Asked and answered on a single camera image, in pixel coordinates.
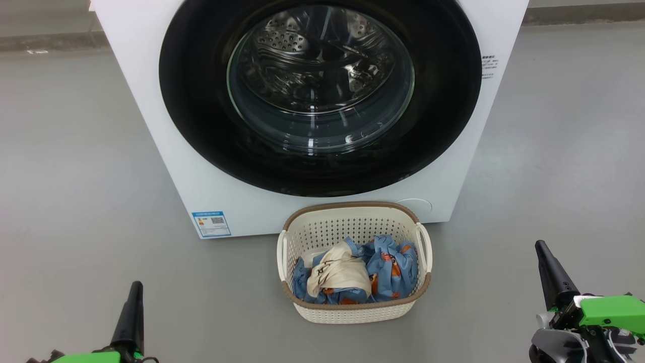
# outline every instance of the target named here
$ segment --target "wall baseboard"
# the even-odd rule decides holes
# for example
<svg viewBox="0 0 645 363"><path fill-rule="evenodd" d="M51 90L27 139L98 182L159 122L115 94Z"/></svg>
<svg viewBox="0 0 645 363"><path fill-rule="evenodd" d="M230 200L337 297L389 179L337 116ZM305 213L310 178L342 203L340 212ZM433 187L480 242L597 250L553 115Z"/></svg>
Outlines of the wall baseboard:
<svg viewBox="0 0 645 363"><path fill-rule="evenodd" d="M103 31L0 37L0 53L41 54L109 48Z"/></svg>
<svg viewBox="0 0 645 363"><path fill-rule="evenodd" d="M528 8L522 26L597 24L645 20L645 3Z"/></svg>

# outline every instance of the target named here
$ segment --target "gray floor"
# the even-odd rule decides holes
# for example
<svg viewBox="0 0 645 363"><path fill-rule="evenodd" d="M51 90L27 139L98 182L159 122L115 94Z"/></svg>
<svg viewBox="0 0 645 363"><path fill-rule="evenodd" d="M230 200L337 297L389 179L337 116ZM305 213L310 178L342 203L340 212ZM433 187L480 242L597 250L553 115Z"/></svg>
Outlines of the gray floor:
<svg viewBox="0 0 645 363"><path fill-rule="evenodd" d="M522 29L455 214L428 226L427 294L361 326L295 312L275 236L197 238L111 54L4 57L0 79L2 361L107 345L140 279L162 363L525 362L538 238L583 291L645 298L644 24Z"/></svg>

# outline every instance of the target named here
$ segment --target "blue label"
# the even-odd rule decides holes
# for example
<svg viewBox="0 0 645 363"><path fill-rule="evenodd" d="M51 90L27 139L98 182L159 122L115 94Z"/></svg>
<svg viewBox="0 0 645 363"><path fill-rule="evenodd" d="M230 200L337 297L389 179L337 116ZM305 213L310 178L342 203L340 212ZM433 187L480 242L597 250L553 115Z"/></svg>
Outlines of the blue label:
<svg viewBox="0 0 645 363"><path fill-rule="evenodd" d="M192 213L197 225L197 230L202 238L217 238L231 235L224 212L196 212Z"/></svg>

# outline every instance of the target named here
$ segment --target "white washing machine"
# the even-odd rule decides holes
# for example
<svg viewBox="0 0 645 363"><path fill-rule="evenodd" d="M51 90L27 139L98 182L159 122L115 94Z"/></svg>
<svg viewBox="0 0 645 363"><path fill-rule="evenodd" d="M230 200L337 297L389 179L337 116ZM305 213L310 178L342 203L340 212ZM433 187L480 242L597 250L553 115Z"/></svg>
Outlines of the white washing machine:
<svg viewBox="0 0 645 363"><path fill-rule="evenodd" d="M201 238L358 200L448 221L527 2L93 0Z"/></svg>

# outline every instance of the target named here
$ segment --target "laundry basket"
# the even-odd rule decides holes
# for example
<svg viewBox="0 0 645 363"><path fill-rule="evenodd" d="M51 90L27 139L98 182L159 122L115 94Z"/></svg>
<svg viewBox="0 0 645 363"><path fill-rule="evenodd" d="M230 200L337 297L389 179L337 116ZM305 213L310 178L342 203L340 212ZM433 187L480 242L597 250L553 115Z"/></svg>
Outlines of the laundry basket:
<svg viewBox="0 0 645 363"><path fill-rule="evenodd" d="M351 237L357 244L390 234L416 246L419 275L412 294L400 300L358 305L311 304L293 294L293 269L303 252L331 247ZM411 210L396 203L349 202L317 205L297 211L284 224L277 244L278 273L284 292L303 318L315 323L356 324L399 318L426 292L432 270L428 232Z"/></svg>

